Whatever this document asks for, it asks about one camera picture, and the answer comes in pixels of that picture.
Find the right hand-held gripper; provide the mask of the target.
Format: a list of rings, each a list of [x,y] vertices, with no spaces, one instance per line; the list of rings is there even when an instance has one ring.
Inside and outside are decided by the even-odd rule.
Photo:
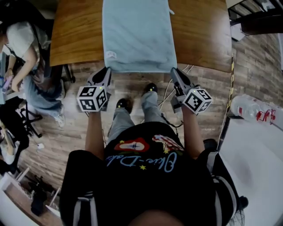
[[[173,112],[178,113],[182,106],[187,107],[196,115],[206,111],[213,102],[208,92],[199,85],[191,86],[191,81],[187,75],[178,68],[172,68],[170,75],[176,91],[170,101]]]

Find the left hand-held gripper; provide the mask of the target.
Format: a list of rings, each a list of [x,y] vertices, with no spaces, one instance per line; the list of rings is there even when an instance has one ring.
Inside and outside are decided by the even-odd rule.
[[[77,94],[77,102],[82,112],[106,111],[111,96],[108,86],[111,82],[112,70],[104,67],[93,73],[88,78],[91,86],[80,87]]]

